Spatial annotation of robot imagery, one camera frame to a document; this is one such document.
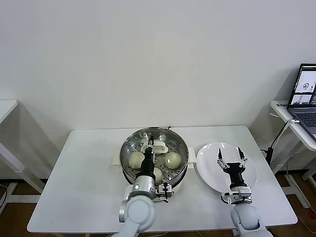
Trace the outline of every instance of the laptop screen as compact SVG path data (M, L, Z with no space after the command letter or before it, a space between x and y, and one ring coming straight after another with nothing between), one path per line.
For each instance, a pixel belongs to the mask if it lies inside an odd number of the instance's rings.
M288 107L316 107L316 64L301 64Z

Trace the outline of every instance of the white table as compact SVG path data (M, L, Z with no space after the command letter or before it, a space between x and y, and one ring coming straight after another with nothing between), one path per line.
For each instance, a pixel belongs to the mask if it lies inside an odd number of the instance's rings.
M256 142L245 126L177 127L189 147L211 142L241 147L256 164L253 205L268 226L295 224L297 218ZM112 158L137 129L74 130L49 177L28 224L34 233L113 233L121 228L119 206L128 183L113 168ZM169 203L156 203L149 232L234 229L231 205L189 169Z
M286 109L287 102L288 101L272 101L270 103L271 108L276 112L276 115L274 116L280 117L284 122L287 122L289 119L293 118L293 115L291 115L289 111ZM299 123L291 124L289 127L295 134L295 137L293 137L293 139L287 144L287 147L291 147L291 149L285 149L276 158L272 160L270 166L274 174L276 174L287 163L287 161L291 157L293 157L295 152L297 152L297 150L301 148L301 146L304 145L307 149L316 152L316 141ZM308 179L316 188L316 182L312 177L316 173L316 159L313 165L314 167L307 171L305 174L303 174L302 178L304 180ZM297 189L295 187L298 187L298 185L296 184L294 178L291 175L285 175L285 178L290 186L283 188L283 191L287 195L295 194L298 200L300 201L301 205L304 208L308 208L309 204L306 202L304 196L302 196L300 189Z
M17 106L16 100L0 100L0 124ZM1 160L9 166L16 174L29 183L39 193L43 191L45 184L36 177L23 163L21 163L2 143L0 143L0 154L3 157ZM3 212L7 203L36 203L39 195L12 195L17 183L11 183L7 190L7 198L4 200L4 195L0 199L3 203L0 208L0 215Z

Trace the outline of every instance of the steamed bun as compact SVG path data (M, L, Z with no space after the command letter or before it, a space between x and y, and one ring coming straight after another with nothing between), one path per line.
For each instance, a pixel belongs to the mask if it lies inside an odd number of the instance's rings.
M155 183L160 183L162 181L162 171L159 168L154 168L154 175L156 176Z
M142 152L133 152L128 159L128 164L133 169L139 169L144 158Z
M181 165L181 157L176 152L170 152L164 157L165 165L170 169L176 169Z

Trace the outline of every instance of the metal steamer tray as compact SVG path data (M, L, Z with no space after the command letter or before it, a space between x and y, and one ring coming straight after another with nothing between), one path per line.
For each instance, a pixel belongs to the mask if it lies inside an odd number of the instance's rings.
M128 164L128 159L133 152L141 152L144 144L148 143L148 139L153 136L155 140L161 140L168 147L168 152L165 154L155 154L154 164L162 172L162 182L155 183L159 186L163 183L170 184L173 188L176 187L183 179L188 166L189 152L184 140L174 131L167 128L149 127L136 131L130 135L123 143L120 150L120 163L123 173L130 184L136 181L136 173L139 169L133 169ZM168 168L164 163L164 157L169 152L177 152L181 157L181 165L176 169Z

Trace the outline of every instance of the white plate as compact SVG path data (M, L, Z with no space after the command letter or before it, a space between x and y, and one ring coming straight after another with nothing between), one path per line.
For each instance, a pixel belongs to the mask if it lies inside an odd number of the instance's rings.
M217 164L219 148L221 149L223 161L226 163L240 162L238 147L229 143L214 142L205 145L197 154L197 170L204 182L220 193L228 192L231 180ZM245 158L248 158L246 170L242 173L245 183L250 187L257 182L257 170L252 159L243 152Z

